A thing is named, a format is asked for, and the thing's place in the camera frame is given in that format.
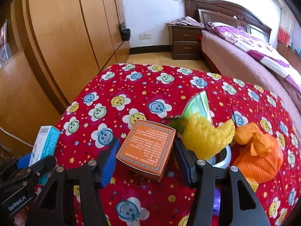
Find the metal screw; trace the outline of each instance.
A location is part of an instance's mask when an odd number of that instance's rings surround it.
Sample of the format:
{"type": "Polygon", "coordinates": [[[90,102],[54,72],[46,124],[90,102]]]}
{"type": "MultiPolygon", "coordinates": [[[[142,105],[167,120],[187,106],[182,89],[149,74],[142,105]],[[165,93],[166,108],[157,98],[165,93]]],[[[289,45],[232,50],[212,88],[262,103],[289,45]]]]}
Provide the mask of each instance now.
{"type": "Polygon", "coordinates": [[[89,162],[88,162],[88,165],[89,166],[91,166],[91,167],[93,167],[93,166],[95,166],[96,165],[96,160],[90,160],[89,162]]]}
{"type": "Polygon", "coordinates": [[[236,166],[231,166],[230,169],[233,172],[237,172],[238,171],[238,168],[236,166]]]}
{"type": "Polygon", "coordinates": [[[58,168],[56,169],[56,171],[57,171],[57,172],[62,172],[62,171],[64,171],[64,167],[58,167],[58,168]]]}
{"type": "Polygon", "coordinates": [[[200,165],[200,166],[204,166],[206,164],[206,161],[204,160],[198,160],[197,163],[200,165]]]}

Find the tile floor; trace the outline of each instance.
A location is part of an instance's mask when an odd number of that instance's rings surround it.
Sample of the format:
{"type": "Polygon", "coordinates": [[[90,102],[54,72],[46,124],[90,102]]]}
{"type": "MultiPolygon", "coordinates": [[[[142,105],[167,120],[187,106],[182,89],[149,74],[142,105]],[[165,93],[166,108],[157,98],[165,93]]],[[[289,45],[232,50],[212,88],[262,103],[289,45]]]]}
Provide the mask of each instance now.
{"type": "Polygon", "coordinates": [[[209,72],[201,60],[172,60],[169,52],[132,54],[127,63],[168,65],[209,72]]]}

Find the yellow mesh sponge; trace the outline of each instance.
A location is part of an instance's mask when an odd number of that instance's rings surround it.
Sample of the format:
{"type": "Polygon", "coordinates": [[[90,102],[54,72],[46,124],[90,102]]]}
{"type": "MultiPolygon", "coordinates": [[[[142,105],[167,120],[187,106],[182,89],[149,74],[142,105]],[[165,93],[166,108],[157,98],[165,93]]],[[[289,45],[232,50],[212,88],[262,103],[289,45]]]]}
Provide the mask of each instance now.
{"type": "Polygon", "coordinates": [[[215,128],[206,117],[195,113],[188,119],[182,141],[186,149],[192,150],[198,159],[208,160],[231,143],[234,134],[232,119],[215,128]]]}

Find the red and white curtain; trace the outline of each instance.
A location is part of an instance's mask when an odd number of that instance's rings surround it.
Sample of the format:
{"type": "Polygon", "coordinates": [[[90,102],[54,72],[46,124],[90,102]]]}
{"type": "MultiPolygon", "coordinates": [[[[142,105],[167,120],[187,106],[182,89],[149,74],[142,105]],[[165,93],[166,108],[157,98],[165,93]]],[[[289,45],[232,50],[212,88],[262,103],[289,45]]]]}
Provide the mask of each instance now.
{"type": "Polygon", "coordinates": [[[278,41],[285,46],[292,44],[293,14],[288,6],[281,7],[281,21],[278,31],[278,41]]]}

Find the wooden wardrobe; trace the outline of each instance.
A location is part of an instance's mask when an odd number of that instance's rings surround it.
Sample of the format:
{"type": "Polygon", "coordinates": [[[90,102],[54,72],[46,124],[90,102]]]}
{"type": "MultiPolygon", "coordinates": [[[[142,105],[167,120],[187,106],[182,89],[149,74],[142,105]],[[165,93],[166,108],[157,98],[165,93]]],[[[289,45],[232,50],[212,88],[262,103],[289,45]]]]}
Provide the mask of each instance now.
{"type": "Polygon", "coordinates": [[[46,95],[62,113],[104,68],[125,62],[122,0],[15,0],[19,48],[46,95]]]}

